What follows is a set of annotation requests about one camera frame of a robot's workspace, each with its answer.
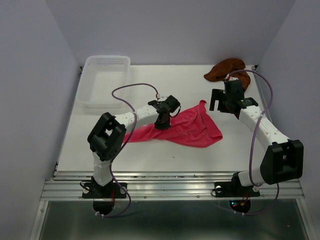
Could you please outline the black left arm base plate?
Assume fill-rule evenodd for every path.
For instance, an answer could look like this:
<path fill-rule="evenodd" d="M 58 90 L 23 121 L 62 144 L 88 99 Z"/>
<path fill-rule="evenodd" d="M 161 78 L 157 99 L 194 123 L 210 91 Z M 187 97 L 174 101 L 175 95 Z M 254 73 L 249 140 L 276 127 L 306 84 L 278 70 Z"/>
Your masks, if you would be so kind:
<path fill-rule="evenodd" d="M 127 194 L 115 182 L 100 186 L 94 181 L 81 181 L 83 199 L 125 199 Z"/>

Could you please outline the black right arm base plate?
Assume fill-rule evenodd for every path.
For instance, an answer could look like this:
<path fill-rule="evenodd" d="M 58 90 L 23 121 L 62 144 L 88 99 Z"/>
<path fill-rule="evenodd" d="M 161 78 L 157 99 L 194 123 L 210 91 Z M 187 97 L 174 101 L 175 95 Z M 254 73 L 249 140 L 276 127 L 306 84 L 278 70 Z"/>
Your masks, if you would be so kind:
<path fill-rule="evenodd" d="M 251 186 L 242 186 L 240 183 L 218 181 L 214 183 L 211 195 L 217 198 L 259 197 L 260 192 L 255 192 Z"/>

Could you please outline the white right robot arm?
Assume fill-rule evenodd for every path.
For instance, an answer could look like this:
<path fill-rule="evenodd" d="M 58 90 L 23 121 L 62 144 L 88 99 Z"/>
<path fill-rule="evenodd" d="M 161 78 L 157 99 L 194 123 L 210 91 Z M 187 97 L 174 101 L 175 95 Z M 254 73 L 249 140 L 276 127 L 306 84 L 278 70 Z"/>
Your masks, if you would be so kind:
<path fill-rule="evenodd" d="M 259 141 L 265 153 L 260 165 L 235 174 L 230 182 L 231 192 L 242 195 L 249 186 L 273 185 L 299 179 L 303 175 L 304 145 L 281 133 L 265 117 L 252 97 L 245 97 L 242 83 L 233 78 L 224 83 L 224 89 L 213 89 L 210 107 L 229 113 L 253 133 L 252 140 Z"/>

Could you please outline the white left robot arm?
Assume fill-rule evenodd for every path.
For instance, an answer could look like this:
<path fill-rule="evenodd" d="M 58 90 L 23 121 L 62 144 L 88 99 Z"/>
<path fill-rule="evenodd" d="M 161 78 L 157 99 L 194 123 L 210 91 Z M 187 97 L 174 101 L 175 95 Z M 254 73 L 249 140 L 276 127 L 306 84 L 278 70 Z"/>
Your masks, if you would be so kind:
<path fill-rule="evenodd" d="M 106 112 L 101 115 L 87 138 L 94 159 L 92 181 L 95 193 L 100 197 L 111 193 L 113 177 L 110 165 L 121 151 L 125 135 L 146 125 L 161 131 L 167 130 L 171 127 L 171 114 L 180 108 L 180 102 L 170 95 L 152 100 L 132 112 L 118 115 Z"/>

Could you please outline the pink microfibre towel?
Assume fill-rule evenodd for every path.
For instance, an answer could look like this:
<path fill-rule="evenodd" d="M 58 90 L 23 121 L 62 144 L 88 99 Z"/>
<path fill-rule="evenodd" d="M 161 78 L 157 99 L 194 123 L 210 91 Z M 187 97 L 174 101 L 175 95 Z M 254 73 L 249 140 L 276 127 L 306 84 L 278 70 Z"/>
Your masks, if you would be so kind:
<path fill-rule="evenodd" d="M 132 136 L 127 133 L 124 140 L 130 143 L 166 140 L 187 147 L 209 147 L 222 140 L 223 134 L 207 114 L 206 104 L 205 100 L 201 100 L 198 105 L 180 112 L 171 119 L 171 127 L 166 130 L 148 124 L 135 129 Z"/>

